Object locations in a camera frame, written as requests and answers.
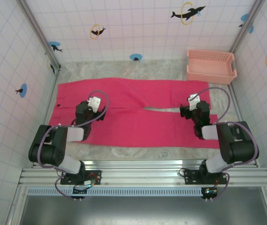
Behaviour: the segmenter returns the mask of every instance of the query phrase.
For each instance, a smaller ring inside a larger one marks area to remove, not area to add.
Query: blue circle
[[[57,46],[57,47],[59,47],[60,46],[60,43],[59,42],[56,42],[56,41],[50,41],[50,42],[48,42],[48,44],[51,46],[51,45],[55,45],[55,46]]]
[[[139,61],[143,58],[143,56],[141,54],[132,54],[129,56],[129,58],[134,61]]]
[[[19,95],[20,95],[20,97],[24,98],[26,95],[26,92],[27,92],[27,85],[24,83],[23,85],[21,85],[20,89],[23,89],[23,91],[19,92]]]

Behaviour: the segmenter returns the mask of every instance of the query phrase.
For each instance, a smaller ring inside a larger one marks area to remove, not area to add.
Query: plastic basket
[[[187,80],[230,84],[237,77],[235,57],[230,52],[188,50]]]

